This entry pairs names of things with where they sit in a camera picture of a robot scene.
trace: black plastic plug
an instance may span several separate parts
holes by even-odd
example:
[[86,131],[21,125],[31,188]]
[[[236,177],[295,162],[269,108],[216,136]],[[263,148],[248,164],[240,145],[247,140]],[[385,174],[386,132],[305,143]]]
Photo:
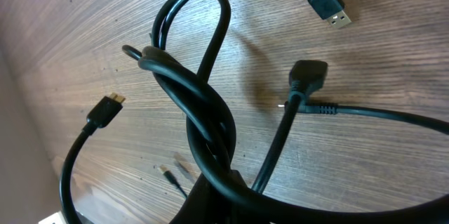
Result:
[[290,72],[290,100],[294,95],[301,97],[301,103],[307,102],[309,96],[321,89],[328,73],[328,63],[319,60],[299,60]]
[[91,128],[102,129],[120,112],[125,101],[125,97],[118,94],[111,94],[103,99],[89,112],[87,122]]
[[307,0],[322,20],[327,20],[335,28],[351,23],[344,12],[343,0]]

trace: wooden table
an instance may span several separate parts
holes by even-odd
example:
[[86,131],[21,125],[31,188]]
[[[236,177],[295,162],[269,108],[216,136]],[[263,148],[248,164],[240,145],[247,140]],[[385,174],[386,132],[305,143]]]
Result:
[[[189,191],[185,115],[149,72],[121,52],[149,45],[166,0],[1,0],[1,50],[36,122],[55,172],[111,92],[124,109],[82,149],[76,207],[94,223],[167,223],[184,199],[155,169]],[[283,114],[288,73],[299,59],[329,63],[314,98],[449,120],[449,0],[344,0],[354,20],[335,30],[307,0],[229,0],[232,21],[210,78],[230,107],[238,143],[232,168],[251,184]],[[215,0],[191,0],[167,51],[196,71],[218,16]],[[331,211],[412,206],[449,191],[449,143],[439,133],[353,116],[299,115],[265,194]]]

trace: right-angle connector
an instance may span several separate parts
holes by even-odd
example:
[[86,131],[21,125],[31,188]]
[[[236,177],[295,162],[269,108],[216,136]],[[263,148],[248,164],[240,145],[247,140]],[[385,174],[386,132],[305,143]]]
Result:
[[301,97],[304,104],[309,96],[324,85],[328,73],[328,63],[319,60],[299,60],[290,72],[290,100],[294,95]]

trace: black cable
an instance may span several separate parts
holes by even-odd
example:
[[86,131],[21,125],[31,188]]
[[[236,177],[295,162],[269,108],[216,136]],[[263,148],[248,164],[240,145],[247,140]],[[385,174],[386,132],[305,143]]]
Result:
[[265,157],[262,168],[259,170],[259,174],[254,180],[252,190],[263,193],[265,187],[268,184],[269,178],[272,176],[274,168],[276,167],[276,163],[281,156],[281,152],[283,146],[286,143],[288,132],[290,132],[290,128],[292,126],[293,120],[295,119],[295,115],[298,107],[301,103],[301,97],[295,95],[292,97],[292,100],[288,103],[286,108],[286,112],[284,113],[281,123],[279,124],[276,135],[274,136],[272,146],[269,148],[268,154]]
[[184,189],[182,189],[181,185],[179,184],[179,182],[177,181],[175,175],[173,175],[173,173],[171,173],[171,171],[169,171],[164,165],[160,165],[160,167],[158,167],[158,170],[162,173],[162,175],[167,179],[167,181],[174,185],[176,187],[177,190],[179,190],[181,192],[181,195],[186,199],[187,193],[185,193]]
[[73,205],[72,193],[70,191],[70,180],[76,157],[89,136],[91,136],[96,129],[106,127],[120,112],[122,108],[121,104],[124,101],[125,98],[123,96],[115,93],[103,97],[103,99],[88,113],[86,117],[88,123],[83,127],[83,130],[74,141],[65,157],[61,170],[59,191],[62,213],[69,224],[81,224],[75,206]]
[[[397,211],[385,211],[379,213],[337,213],[294,206],[260,194],[260,192],[264,190],[264,187],[276,166],[276,161],[281,153],[281,148],[287,138],[288,131],[295,116],[295,111],[301,101],[301,98],[298,97],[307,97],[305,93],[309,94],[306,88],[307,85],[304,85],[301,81],[296,84],[306,92],[301,92],[299,89],[293,93],[290,92],[291,104],[287,107],[286,114],[283,117],[278,132],[276,132],[276,137],[272,143],[269,154],[267,155],[264,165],[257,177],[257,181],[253,186],[256,191],[236,182],[229,175],[230,162],[234,153],[236,141],[234,119],[224,100],[221,99],[213,88],[207,84],[213,63],[215,62],[217,53],[220,50],[220,46],[229,26],[229,2],[227,0],[218,0],[222,9],[220,21],[213,38],[210,41],[209,47],[204,54],[198,73],[194,74],[185,69],[173,57],[163,51],[165,50],[166,37],[170,25],[177,12],[188,1],[189,0],[168,0],[167,3],[164,4],[154,21],[152,31],[152,44],[154,47],[146,47],[141,53],[130,46],[124,46],[123,51],[133,59],[138,60],[138,64],[142,69],[153,71],[154,77],[162,89],[170,98],[172,98],[175,104],[186,113],[188,116],[187,137],[194,159],[204,176],[221,195],[225,196],[233,204],[248,209],[259,216],[264,216],[267,220],[276,223],[301,221],[308,223],[430,223],[432,221],[442,221],[449,218],[449,211],[447,211],[449,208],[449,196],[444,196],[426,204]],[[330,0],[311,0],[309,2],[321,17],[330,13],[333,14],[336,11],[341,11],[343,7],[340,0],[333,0],[332,4],[334,5],[330,8],[325,8],[324,10],[321,6],[330,4]],[[322,77],[323,73],[325,74],[325,72],[321,72],[314,77],[318,77],[319,79]],[[321,86],[322,81],[317,81],[314,82],[312,89],[317,89]],[[404,115],[404,113],[398,112],[390,112],[386,115],[382,110],[369,110],[360,107],[341,107],[339,109],[341,109],[341,113],[358,113],[374,117],[386,117],[388,119],[425,125],[444,133],[448,132],[447,124],[445,122],[436,120],[426,122],[425,120],[428,118],[425,117],[410,117],[409,115]],[[96,112],[94,114],[96,116],[94,116],[94,119],[91,118],[91,120],[89,120],[88,125],[69,151],[64,163],[60,181],[60,194],[62,212],[68,223],[79,223],[70,196],[70,174],[76,156],[88,135],[90,135],[96,128],[103,127],[109,123],[110,119],[115,116],[115,112],[118,111],[115,107],[113,111],[108,112],[109,114],[107,116],[102,112]],[[434,123],[440,122],[441,124],[434,126]]]
[[72,193],[70,191],[70,180],[72,178],[72,169],[75,164],[76,157],[79,151],[83,147],[87,138],[97,129],[97,126],[93,123],[87,123],[84,129],[79,134],[78,138],[73,143],[69,150],[69,153],[65,157],[64,164],[62,165],[59,193],[61,199],[62,212],[68,223],[81,224],[81,221],[76,214],[75,206],[73,205]]
[[448,122],[421,115],[410,114],[407,112],[397,112],[369,107],[342,106],[335,103],[309,103],[307,105],[301,105],[298,112],[306,114],[355,114],[380,119],[391,119],[394,121],[402,121],[417,126],[423,126],[425,128],[433,129],[440,133],[449,135]]
[[416,114],[409,114],[407,112],[396,112],[390,110],[354,106],[338,106],[336,112],[342,114],[364,115],[381,119],[402,121],[417,126],[423,126],[425,128],[433,129],[435,131],[449,135],[449,123],[441,121],[439,119],[432,119]]
[[[337,213],[294,206],[261,195],[238,184],[229,175],[229,163],[235,148],[235,125],[229,108],[206,83],[229,24],[229,2],[218,0],[222,7],[220,21],[209,43],[200,69],[193,74],[165,53],[166,37],[176,13],[188,0],[168,0],[159,11],[152,30],[153,47],[146,47],[139,66],[153,71],[154,77],[173,102],[188,116],[187,137],[193,157],[208,181],[232,203],[264,216],[275,223],[379,223],[396,221],[414,223],[420,220],[449,217],[448,198],[380,213]],[[260,182],[258,188],[264,187]]]

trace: metal connector tip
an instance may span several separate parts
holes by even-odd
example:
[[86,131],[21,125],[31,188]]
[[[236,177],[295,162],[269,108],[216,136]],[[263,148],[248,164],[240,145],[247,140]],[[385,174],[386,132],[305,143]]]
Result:
[[117,93],[112,93],[111,95],[109,95],[109,98],[117,101],[118,103],[123,103],[126,99],[125,97],[123,97],[122,95],[119,95]]
[[346,15],[345,11],[340,11],[330,16],[326,20],[334,28],[341,28],[352,23],[351,19],[348,17],[348,15]]
[[157,170],[162,174],[168,171],[167,167],[165,167],[164,165],[160,165],[159,167],[157,167]]

